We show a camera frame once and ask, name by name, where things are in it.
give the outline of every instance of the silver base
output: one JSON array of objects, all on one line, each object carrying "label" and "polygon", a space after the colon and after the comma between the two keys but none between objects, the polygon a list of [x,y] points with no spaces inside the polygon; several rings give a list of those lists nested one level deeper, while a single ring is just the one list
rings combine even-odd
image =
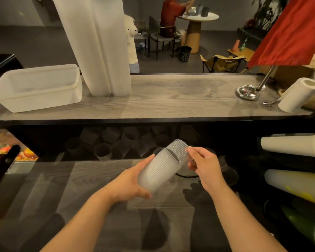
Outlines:
[{"label": "silver base", "polygon": [[241,86],[236,89],[236,92],[241,98],[249,101],[255,101],[260,96],[260,92],[256,90],[257,88],[257,86]]}]

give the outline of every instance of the red cloth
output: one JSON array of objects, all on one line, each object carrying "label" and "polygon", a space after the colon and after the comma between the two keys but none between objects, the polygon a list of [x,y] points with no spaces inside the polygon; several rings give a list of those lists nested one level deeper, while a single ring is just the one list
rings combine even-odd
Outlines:
[{"label": "red cloth", "polygon": [[[165,0],[163,2],[162,11],[161,11],[161,27],[164,26],[174,26],[176,18],[182,16],[185,12],[186,7],[177,3],[174,0]],[[161,35],[168,38],[174,37],[173,28],[161,29]]]},{"label": "red cloth", "polygon": [[315,53],[315,0],[291,0],[252,56],[256,65],[308,65]]}]

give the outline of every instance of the yellow camping chair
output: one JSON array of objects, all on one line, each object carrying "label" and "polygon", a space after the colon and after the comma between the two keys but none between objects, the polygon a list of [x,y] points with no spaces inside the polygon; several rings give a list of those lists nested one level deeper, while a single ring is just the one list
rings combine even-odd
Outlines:
[{"label": "yellow camping chair", "polygon": [[202,55],[201,59],[203,62],[203,73],[204,73],[204,65],[208,68],[209,72],[226,72],[232,67],[236,67],[236,70],[234,72],[237,72],[240,62],[245,60],[245,56],[239,56],[239,57],[225,57],[220,55],[215,55],[209,60],[204,59]]}]

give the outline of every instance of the blue plush shorts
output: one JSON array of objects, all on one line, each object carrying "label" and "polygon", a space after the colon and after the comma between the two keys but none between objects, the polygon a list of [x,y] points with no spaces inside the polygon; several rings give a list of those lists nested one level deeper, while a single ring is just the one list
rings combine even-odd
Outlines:
[{"label": "blue plush shorts", "polygon": [[130,71],[131,73],[139,73],[140,72],[139,63],[130,64]]}]

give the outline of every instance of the metal pole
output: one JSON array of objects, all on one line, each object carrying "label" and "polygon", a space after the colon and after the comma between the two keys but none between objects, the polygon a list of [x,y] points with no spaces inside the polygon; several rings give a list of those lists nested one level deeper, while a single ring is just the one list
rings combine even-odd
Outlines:
[{"label": "metal pole", "polygon": [[271,68],[269,68],[269,71],[268,73],[266,74],[264,80],[261,82],[261,84],[259,85],[259,87],[257,87],[256,91],[257,92],[260,92],[262,87],[265,85],[265,83],[267,82],[267,80],[269,79],[269,77],[271,76],[271,73],[273,72],[274,68],[276,66],[275,65],[272,65]]}]

